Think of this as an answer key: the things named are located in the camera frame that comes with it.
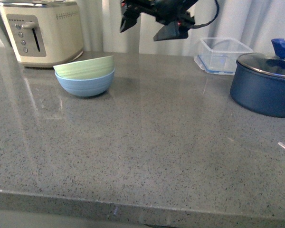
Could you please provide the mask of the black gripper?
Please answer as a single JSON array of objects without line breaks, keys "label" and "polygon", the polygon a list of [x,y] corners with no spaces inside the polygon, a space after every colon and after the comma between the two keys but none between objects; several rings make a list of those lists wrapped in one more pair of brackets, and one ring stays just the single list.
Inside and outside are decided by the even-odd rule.
[{"label": "black gripper", "polygon": [[120,32],[123,33],[136,25],[141,13],[154,16],[164,26],[155,34],[153,41],[188,38],[188,28],[195,19],[188,9],[196,0],[122,0],[120,1],[122,20]]}]

